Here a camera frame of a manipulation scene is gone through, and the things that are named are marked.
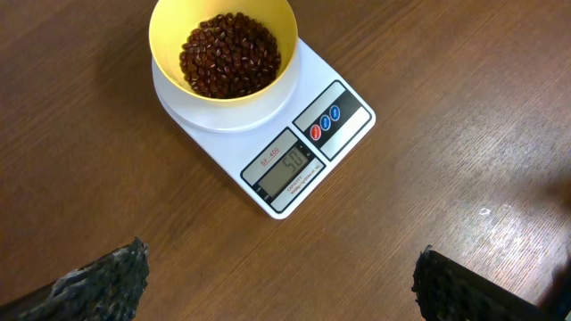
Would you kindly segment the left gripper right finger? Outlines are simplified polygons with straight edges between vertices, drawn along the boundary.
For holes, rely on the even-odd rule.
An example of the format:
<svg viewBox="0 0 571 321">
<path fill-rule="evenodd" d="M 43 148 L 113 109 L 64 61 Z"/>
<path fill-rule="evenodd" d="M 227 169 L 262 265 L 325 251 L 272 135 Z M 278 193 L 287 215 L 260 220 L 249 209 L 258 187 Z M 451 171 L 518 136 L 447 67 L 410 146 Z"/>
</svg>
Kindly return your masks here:
<svg viewBox="0 0 571 321">
<path fill-rule="evenodd" d="M 428 245 L 418 257 L 412 292 L 431 321 L 547 321 L 549 315 Z"/>
</svg>

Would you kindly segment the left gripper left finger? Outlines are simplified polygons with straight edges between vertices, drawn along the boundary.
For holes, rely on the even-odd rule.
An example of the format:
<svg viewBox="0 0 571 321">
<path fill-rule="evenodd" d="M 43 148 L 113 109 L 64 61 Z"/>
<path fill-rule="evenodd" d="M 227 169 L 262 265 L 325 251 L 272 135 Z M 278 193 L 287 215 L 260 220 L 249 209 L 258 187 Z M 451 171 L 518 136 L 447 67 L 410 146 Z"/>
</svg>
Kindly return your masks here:
<svg viewBox="0 0 571 321">
<path fill-rule="evenodd" d="M 148 285 L 148 245 L 136 238 L 1 307 L 3 320 L 135 318 Z"/>
</svg>

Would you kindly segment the red beans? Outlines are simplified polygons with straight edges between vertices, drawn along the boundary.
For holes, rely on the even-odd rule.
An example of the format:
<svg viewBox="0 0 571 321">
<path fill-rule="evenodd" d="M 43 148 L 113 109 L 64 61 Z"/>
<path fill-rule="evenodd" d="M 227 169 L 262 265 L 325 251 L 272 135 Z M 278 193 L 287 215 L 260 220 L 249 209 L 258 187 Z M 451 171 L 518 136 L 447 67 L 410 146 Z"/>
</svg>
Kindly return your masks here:
<svg viewBox="0 0 571 321">
<path fill-rule="evenodd" d="M 277 39 L 241 12 L 218 14 L 189 34 L 179 54 L 185 82 L 200 96 L 234 99 L 261 91 L 281 67 Z"/>
</svg>

